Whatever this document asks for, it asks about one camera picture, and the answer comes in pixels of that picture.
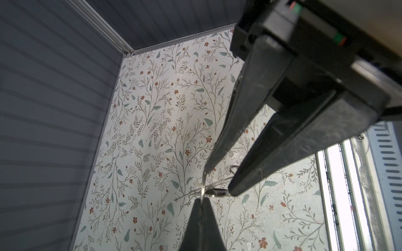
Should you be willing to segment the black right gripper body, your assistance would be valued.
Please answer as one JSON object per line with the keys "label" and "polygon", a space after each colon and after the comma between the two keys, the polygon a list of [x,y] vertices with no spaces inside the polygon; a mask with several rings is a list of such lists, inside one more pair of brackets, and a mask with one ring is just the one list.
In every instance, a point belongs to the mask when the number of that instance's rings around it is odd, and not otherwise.
{"label": "black right gripper body", "polygon": [[378,100],[370,91],[383,91],[389,102],[381,120],[401,120],[401,57],[326,4],[247,1],[230,49],[246,59],[261,36],[272,38],[370,101]]}

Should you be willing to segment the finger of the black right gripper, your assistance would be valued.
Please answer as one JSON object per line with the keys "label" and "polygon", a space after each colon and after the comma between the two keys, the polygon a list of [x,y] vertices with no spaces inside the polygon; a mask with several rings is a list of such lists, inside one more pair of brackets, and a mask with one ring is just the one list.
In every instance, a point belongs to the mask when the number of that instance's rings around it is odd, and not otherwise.
{"label": "finger of the black right gripper", "polygon": [[328,91],[275,113],[228,190],[238,196],[277,170],[365,131],[379,113],[347,91]]}
{"label": "finger of the black right gripper", "polygon": [[204,173],[212,172],[231,150],[284,78],[293,60],[294,55],[270,36],[257,38],[233,88],[224,127],[205,164]]}

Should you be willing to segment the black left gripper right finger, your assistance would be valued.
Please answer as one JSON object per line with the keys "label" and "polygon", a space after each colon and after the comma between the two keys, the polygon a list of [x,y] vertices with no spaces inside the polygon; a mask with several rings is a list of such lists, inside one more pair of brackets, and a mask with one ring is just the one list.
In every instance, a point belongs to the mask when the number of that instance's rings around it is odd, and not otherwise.
{"label": "black left gripper right finger", "polygon": [[210,200],[204,198],[201,205],[201,251],[225,251]]}

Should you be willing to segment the silver metal keyring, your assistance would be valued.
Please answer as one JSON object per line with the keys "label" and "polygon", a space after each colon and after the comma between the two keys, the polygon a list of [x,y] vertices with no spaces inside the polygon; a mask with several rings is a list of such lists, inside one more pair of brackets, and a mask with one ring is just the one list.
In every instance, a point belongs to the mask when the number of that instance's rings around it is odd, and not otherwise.
{"label": "silver metal keyring", "polygon": [[200,200],[203,200],[206,197],[227,197],[230,196],[229,190],[228,189],[223,189],[223,188],[217,188],[217,186],[220,186],[222,184],[225,184],[229,181],[232,180],[232,176],[229,176],[227,178],[218,180],[214,183],[211,183],[209,185],[206,184],[207,180],[207,173],[204,172],[202,176],[202,183],[201,183],[201,191],[200,191]]}

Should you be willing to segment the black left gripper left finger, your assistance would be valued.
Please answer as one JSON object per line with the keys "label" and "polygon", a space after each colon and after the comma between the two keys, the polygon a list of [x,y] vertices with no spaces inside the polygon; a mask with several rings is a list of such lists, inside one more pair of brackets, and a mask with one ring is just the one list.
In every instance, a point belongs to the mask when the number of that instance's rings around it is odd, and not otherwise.
{"label": "black left gripper left finger", "polygon": [[179,251],[201,251],[202,250],[202,204],[196,199],[189,217],[184,237]]}

